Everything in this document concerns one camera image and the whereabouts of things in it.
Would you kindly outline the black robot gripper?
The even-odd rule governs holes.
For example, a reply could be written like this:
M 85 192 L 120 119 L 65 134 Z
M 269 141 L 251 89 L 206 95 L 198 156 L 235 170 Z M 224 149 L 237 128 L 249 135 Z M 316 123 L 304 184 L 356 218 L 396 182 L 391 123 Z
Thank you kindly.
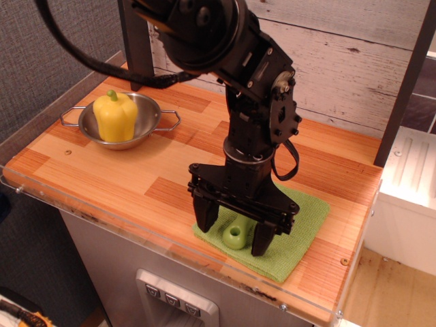
M 256 222 L 251 254 L 265 254 L 275 234 L 289 234 L 300 208 L 273 182 L 273 157 L 239 162 L 229 155 L 222 166 L 193 163 L 189 166 L 188 191 L 193 197 L 197 225 L 208 232 L 218 218 L 219 207 Z

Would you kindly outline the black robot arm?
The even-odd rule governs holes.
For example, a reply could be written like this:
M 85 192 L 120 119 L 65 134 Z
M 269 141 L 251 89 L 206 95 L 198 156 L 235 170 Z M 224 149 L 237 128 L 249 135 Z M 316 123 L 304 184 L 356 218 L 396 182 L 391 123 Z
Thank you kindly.
M 275 154 L 301 117 L 293 99 L 295 71 L 290 57 L 267 34 L 244 1 L 134 1 L 152 23 L 182 79 L 214 75 L 225 85 L 230 117 L 222 166 L 189 167 L 189 191 L 197 225 L 207 232 L 220 207 L 256 222 L 251 253 L 263 255 L 276 235 L 290 233 L 298 205 L 273 183 Z

